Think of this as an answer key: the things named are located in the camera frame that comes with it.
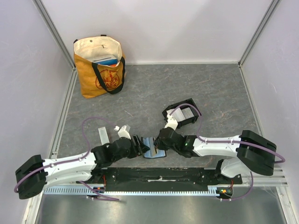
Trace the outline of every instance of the small black box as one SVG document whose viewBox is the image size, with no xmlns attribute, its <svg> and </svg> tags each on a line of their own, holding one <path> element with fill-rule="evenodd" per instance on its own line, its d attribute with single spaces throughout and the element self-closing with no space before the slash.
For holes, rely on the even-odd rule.
<svg viewBox="0 0 299 224">
<path fill-rule="evenodd" d="M 170 110 L 170 109 L 175 109 L 177 106 L 181 105 L 181 104 L 191 104 L 193 106 L 195 106 L 195 108 L 198 110 L 197 106 L 195 105 L 194 101 L 192 98 L 190 99 L 187 99 L 187 100 L 184 100 L 184 101 L 181 101 L 181 102 L 178 102 L 176 104 L 172 104 L 170 106 L 168 106 L 165 110 L 163 110 L 162 114 L 164 116 L 164 120 L 167 122 L 167 111 Z M 194 110 L 194 108 L 188 106 L 188 105 L 184 105 L 182 106 L 180 109 L 183 110 L 183 109 L 186 109 L 186 108 L 190 108 L 191 109 L 191 112 L 193 113 L 194 117 L 192 118 L 187 118 L 186 120 L 183 120 L 183 121 L 178 121 L 178 127 L 177 128 L 180 128 L 181 126 L 184 126 L 184 125 L 187 125 L 187 124 L 190 124 L 190 123 L 195 123 L 198 119 L 198 114 L 197 112 Z"/>
</svg>

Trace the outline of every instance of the blue object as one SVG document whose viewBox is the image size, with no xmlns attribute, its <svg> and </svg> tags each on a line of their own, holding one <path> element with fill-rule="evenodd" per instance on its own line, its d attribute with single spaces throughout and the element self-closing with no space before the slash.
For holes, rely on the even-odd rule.
<svg viewBox="0 0 299 224">
<path fill-rule="evenodd" d="M 109 60 L 95 62 L 95 63 L 101 64 L 101 65 L 113 65 L 113 64 L 117 64 L 117 59 L 109 59 Z"/>
<path fill-rule="evenodd" d="M 154 139 L 153 137 L 150 138 L 144 138 L 143 143 L 150 148 L 149 151 L 143 154 L 143 156 L 147 159 L 156 159 L 156 158 L 162 158 L 166 157 L 166 152 L 164 150 L 157 149 L 157 153 L 153 154 L 155 151 L 155 146 L 154 146 Z"/>
</svg>

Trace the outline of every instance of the canvas bag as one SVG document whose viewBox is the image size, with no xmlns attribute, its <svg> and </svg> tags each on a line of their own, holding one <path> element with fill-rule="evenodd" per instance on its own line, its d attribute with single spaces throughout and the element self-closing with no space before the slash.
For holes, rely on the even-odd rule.
<svg viewBox="0 0 299 224">
<path fill-rule="evenodd" d="M 111 67 L 93 63 L 88 59 L 114 55 L 117 65 Z M 81 94 L 92 98 L 106 92 L 116 94 L 125 82 L 125 58 L 121 44 L 111 37 L 101 35 L 74 41 L 74 61 L 78 71 Z"/>
</svg>

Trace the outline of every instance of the blue cloth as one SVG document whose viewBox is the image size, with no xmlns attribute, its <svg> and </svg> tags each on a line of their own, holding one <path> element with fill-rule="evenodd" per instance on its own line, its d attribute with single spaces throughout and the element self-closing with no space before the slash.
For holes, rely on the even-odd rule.
<svg viewBox="0 0 299 224">
<path fill-rule="evenodd" d="M 152 152 L 155 150 L 153 137 L 144 138 L 143 143 L 150 148 L 149 151 L 143 154 L 145 158 L 156 159 L 156 158 L 161 158 L 166 156 L 166 152 L 160 149 L 157 149 L 157 153 L 155 155 L 152 155 Z"/>
</svg>

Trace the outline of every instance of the black bag strap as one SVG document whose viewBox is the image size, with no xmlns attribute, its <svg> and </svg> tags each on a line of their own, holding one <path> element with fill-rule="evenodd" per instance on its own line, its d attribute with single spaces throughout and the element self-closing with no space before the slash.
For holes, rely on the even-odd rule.
<svg viewBox="0 0 299 224">
<path fill-rule="evenodd" d="M 122 88 L 123 88 L 123 84 L 125 83 L 125 71 L 126 71 L 126 70 L 125 70 L 125 65 L 126 65 L 126 62 L 125 62 L 124 57 L 121 57 L 120 62 L 122 63 L 122 78 L 121 78 L 121 84 L 120 84 L 115 90 L 111 90 L 111 91 L 109 91 L 109 90 L 107 89 L 107 87 L 106 87 L 106 85 L 105 85 L 105 83 L 104 83 L 104 80 L 102 79 L 102 76 L 101 76 L 100 71 L 99 71 L 99 69 L 98 69 L 98 64 L 92 62 L 92 66 L 93 66 L 94 73 L 95 73 L 95 75 L 97 76 L 98 81 L 99 81 L 101 87 L 103 87 L 103 89 L 104 89 L 106 92 L 110 93 L 110 94 L 116 94 L 116 93 L 120 92 L 120 91 L 122 90 Z"/>
</svg>

